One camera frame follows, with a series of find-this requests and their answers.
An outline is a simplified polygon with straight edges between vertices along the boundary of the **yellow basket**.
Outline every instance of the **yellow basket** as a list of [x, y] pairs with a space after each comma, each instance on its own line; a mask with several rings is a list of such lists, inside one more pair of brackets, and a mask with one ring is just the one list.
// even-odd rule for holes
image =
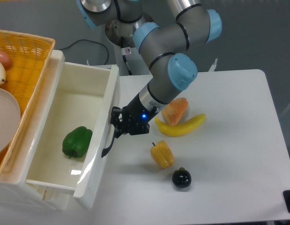
[[55, 40], [51, 38], [0, 30], [0, 50], [7, 52], [13, 62], [12, 67], [6, 71], [7, 82], [0, 85], [0, 88], [16, 98], [21, 110], [18, 130], [10, 144], [0, 153], [0, 174], [11, 156], [20, 131], [25, 128], [26, 118], [54, 44]]

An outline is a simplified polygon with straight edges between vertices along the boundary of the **white bowl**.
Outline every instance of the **white bowl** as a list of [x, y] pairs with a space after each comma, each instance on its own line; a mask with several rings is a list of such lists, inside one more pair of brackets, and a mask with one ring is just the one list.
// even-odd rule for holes
[[15, 97], [0, 88], [0, 152], [15, 135], [21, 118], [20, 107]]

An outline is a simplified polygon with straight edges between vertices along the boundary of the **blue joint cap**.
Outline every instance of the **blue joint cap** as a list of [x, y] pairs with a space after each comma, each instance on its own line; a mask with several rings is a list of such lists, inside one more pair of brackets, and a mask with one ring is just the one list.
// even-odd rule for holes
[[183, 91], [196, 79], [198, 69], [188, 56], [177, 53], [168, 62], [168, 74], [174, 87]]
[[217, 38], [220, 36], [222, 32], [222, 20], [220, 15], [213, 9], [208, 9], [207, 12], [209, 13], [210, 17], [210, 31], [209, 37], [207, 42]]
[[81, 14], [83, 15], [83, 18], [85, 20], [85, 22], [87, 23], [87, 25], [90, 27], [90, 28], [97, 28], [97, 26], [91, 21], [91, 19], [89, 18], [89, 16], [87, 15], [87, 13], [84, 11], [82, 5], [81, 5], [81, 2], [80, 0], [76, 0], [76, 3], [77, 3], [77, 6], [81, 12]]
[[132, 40], [134, 41], [134, 45], [138, 52], [140, 52], [141, 44], [145, 40], [146, 36], [155, 28], [159, 28], [156, 23], [146, 22], [134, 32], [134, 37]]

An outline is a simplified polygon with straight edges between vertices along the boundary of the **banana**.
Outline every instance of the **banana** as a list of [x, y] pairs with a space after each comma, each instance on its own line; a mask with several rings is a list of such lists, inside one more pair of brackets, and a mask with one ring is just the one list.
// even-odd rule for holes
[[196, 129], [205, 121], [205, 119], [206, 114], [202, 113], [174, 127], [169, 126], [167, 123], [161, 122], [158, 117], [155, 117], [155, 122], [160, 132], [162, 132], [164, 135], [180, 136]]

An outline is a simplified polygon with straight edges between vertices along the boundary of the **white drawer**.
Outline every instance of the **white drawer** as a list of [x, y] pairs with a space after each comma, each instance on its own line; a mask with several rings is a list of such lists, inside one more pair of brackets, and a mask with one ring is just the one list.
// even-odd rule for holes
[[[119, 103], [119, 69], [63, 60], [62, 52], [53, 51], [51, 63], [55, 66], [46, 71], [47, 80], [29, 117], [30, 124], [0, 184], [27, 189], [28, 195], [33, 188], [71, 194], [84, 208], [90, 208], [106, 161], [101, 151], [110, 131], [110, 112]], [[79, 126], [93, 131], [89, 149], [83, 158], [69, 158], [62, 152], [62, 142]]]

